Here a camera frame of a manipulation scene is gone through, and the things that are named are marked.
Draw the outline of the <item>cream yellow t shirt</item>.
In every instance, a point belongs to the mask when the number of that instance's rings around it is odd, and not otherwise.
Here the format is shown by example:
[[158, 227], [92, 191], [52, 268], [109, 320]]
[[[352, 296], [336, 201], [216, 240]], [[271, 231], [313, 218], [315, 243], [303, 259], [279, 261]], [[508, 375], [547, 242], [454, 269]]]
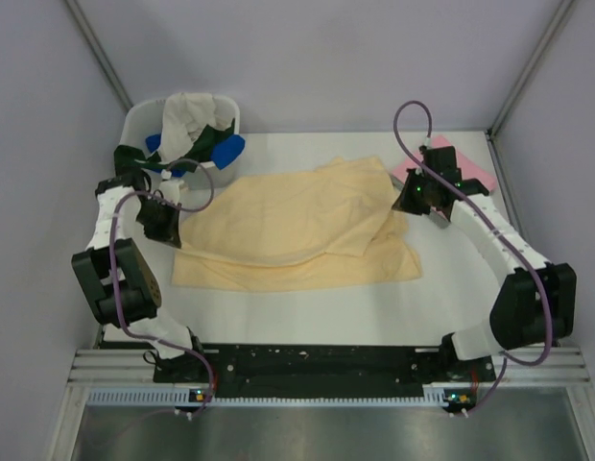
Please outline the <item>cream yellow t shirt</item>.
[[181, 224], [172, 283], [272, 293], [418, 279], [395, 198], [377, 157], [240, 178]]

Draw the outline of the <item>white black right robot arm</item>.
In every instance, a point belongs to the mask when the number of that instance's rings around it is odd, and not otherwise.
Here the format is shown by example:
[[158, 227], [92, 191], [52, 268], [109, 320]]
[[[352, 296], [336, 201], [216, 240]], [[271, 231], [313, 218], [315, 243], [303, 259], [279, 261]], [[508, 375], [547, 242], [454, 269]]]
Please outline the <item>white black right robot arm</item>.
[[459, 229], [494, 274], [499, 292], [486, 318], [445, 335], [440, 372], [458, 380], [473, 359], [532, 344], [552, 346], [574, 329], [577, 275], [534, 250], [503, 217], [484, 184], [466, 179], [452, 146], [419, 149], [422, 167], [409, 168], [393, 209], [437, 214]]

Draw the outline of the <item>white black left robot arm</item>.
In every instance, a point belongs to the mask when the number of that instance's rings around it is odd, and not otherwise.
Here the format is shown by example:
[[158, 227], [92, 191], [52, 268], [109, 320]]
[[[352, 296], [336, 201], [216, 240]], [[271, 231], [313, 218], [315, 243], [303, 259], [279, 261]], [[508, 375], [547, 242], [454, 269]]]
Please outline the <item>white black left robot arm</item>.
[[152, 191], [143, 172], [102, 181], [95, 196], [99, 209], [93, 236], [71, 259], [95, 320], [148, 342], [160, 359], [175, 359], [175, 369], [185, 379], [202, 378], [208, 359], [201, 343], [162, 307], [159, 284], [133, 239], [140, 224], [148, 239], [180, 248], [179, 210], [161, 192]]

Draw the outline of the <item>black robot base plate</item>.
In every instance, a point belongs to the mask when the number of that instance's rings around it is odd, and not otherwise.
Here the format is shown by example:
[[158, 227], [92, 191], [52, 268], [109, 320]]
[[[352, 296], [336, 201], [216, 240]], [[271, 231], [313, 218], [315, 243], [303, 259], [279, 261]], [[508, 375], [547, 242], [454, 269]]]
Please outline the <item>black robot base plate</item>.
[[216, 397], [417, 397], [433, 382], [489, 383], [488, 357], [446, 358], [436, 348], [205, 345], [204, 359], [144, 352], [156, 383], [213, 383]]

